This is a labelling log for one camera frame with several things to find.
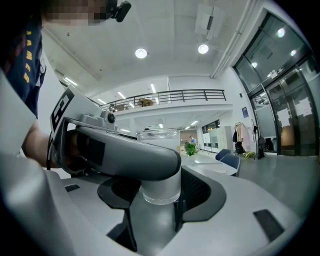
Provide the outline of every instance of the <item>cabinet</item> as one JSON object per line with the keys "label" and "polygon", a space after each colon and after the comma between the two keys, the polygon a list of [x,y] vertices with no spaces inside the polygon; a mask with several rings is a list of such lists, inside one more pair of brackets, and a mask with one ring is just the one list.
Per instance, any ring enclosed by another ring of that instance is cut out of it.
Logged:
{"label": "cabinet", "polygon": [[218,149],[219,152],[222,149],[234,150],[233,142],[232,142],[232,128],[231,126],[222,126],[216,129],[217,138],[218,138]]}

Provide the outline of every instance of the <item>doorway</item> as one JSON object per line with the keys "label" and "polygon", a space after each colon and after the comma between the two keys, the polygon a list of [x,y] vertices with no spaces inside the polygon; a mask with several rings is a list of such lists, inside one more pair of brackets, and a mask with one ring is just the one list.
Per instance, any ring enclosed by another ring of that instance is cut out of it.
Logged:
{"label": "doorway", "polygon": [[316,155],[316,112],[307,86],[300,70],[294,68],[266,89],[280,135],[281,155]]}

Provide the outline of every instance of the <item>glass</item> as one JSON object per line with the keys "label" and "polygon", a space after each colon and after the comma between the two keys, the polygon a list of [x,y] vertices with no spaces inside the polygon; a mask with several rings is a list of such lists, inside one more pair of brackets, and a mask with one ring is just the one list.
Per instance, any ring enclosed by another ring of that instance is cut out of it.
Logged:
{"label": "glass", "polygon": [[[137,140],[172,149],[180,153],[180,131],[175,129],[155,129],[141,131]],[[144,199],[154,205],[167,205],[176,201],[181,192],[181,169],[174,176],[162,181],[142,181]]]}
{"label": "glass", "polygon": [[314,156],[316,154],[315,111],[311,95],[298,69],[268,89],[277,113],[283,155]]}
{"label": "glass", "polygon": [[255,116],[257,119],[257,126],[260,135],[265,140],[264,150],[269,152],[277,151],[277,133],[275,128],[274,116],[264,91],[252,99],[254,105]]}
{"label": "glass", "polygon": [[256,63],[255,70],[264,81],[303,46],[304,42],[288,25],[270,16],[245,56],[252,64]]}
{"label": "glass", "polygon": [[282,155],[295,155],[294,122],[285,92],[279,81],[267,91],[272,101],[273,110],[276,114],[276,123],[280,132],[281,148],[279,153]]}
{"label": "glass", "polygon": [[244,57],[241,58],[235,68],[240,73],[248,91],[251,91],[262,82],[254,67]]}
{"label": "glass", "polygon": [[310,57],[300,67],[299,71],[303,74],[306,83],[309,86],[313,101],[320,122],[320,70],[317,63]]}

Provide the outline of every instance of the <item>metal railing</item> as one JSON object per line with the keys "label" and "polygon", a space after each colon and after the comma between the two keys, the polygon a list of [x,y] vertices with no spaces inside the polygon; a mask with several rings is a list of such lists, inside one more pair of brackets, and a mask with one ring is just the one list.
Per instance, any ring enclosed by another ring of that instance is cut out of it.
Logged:
{"label": "metal railing", "polygon": [[156,93],[147,93],[118,99],[102,105],[103,110],[123,111],[133,108],[142,108],[154,105],[170,104],[174,102],[186,102],[191,100],[225,100],[225,90],[220,89],[186,89],[186,90],[167,90]]}

